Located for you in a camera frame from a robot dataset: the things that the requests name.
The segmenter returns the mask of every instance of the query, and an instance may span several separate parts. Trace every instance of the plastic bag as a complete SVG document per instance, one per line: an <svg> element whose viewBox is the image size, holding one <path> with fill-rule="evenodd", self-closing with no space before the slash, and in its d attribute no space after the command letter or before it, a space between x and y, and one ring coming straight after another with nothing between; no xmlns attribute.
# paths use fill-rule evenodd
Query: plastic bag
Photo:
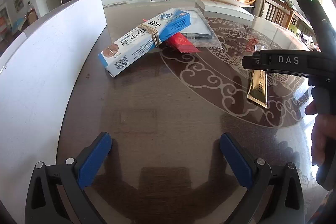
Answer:
<svg viewBox="0 0 336 224"><path fill-rule="evenodd" d="M190 14L190 26L184 28L180 33L195 47L217 47L223 49L216 34L211 29L200 9L196 7L179 9Z"/></svg>

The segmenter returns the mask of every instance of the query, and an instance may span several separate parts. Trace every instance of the gold sachet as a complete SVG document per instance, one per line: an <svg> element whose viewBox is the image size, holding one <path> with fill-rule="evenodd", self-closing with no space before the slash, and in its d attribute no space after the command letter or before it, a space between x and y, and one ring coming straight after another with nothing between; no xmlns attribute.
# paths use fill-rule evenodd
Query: gold sachet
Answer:
<svg viewBox="0 0 336 224"><path fill-rule="evenodd" d="M252 73L247 99L267 108L267 74L264 70L254 70Z"/></svg>

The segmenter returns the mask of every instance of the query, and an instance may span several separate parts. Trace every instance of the dining table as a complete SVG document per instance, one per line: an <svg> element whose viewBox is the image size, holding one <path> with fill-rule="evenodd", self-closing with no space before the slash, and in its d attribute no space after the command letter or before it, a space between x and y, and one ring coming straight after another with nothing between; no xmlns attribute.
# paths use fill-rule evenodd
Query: dining table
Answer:
<svg viewBox="0 0 336 224"><path fill-rule="evenodd" d="M253 21L205 12L222 48L182 53L163 42L116 77L98 54L125 33L169 8L194 2L133 3L105 8L107 27L73 88L58 143L57 163L79 152L100 132L110 153L85 193L107 223L220 224L246 193L219 148L230 132L254 158L297 168L308 222L327 195L311 164L315 116L308 79L268 73L267 108L247 99L251 70L241 60L267 49L308 50L293 33L263 18ZM272 191L264 195L257 223ZM71 220L78 223L69 202Z"/></svg>

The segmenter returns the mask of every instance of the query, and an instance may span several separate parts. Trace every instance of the barcode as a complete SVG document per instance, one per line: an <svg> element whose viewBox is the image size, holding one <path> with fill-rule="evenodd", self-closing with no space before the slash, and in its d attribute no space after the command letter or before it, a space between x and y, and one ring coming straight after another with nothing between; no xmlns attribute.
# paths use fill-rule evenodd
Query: barcode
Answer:
<svg viewBox="0 0 336 224"><path fill-rule="evenodd" d="M115 62L115 67L117 69L122 68L124 65L128 64L128 60L126 58L126 56L124 56L122 59L120 59L119 61Z"/></svg>

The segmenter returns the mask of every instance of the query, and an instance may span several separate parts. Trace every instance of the finger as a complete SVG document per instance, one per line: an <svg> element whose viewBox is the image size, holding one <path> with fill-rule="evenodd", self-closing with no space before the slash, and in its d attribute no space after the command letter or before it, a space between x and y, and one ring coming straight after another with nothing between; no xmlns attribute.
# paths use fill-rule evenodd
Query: finger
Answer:
<svg viewBox="0 0 336 224"><path fill-rule="evenodd" d="M326 146L327 137L324 135L311 135L311 140L313 141L313 144L318 150L324 151L324 148Z"/></svg>
<svg viewBox="0 0 336 224"><path fill-rule="evenodd" d="M324 163L325 154L323 150L319 150L313 144L311 146L311 164L321 166Z"/></svg>
<svg viewBox="0 0 336 224"><path fill-rule="evenodd" d="M318 114L315 118L312 135L324 135L336 140L336 116Z"/></svg>
<svg viewBox="0 0 336 224"><path fill-rule="evenodd" d="M309 105L306 106L306 109L304 110L306 115L314 115L317 113L316 105L314 101L312 101Z"/></svg>

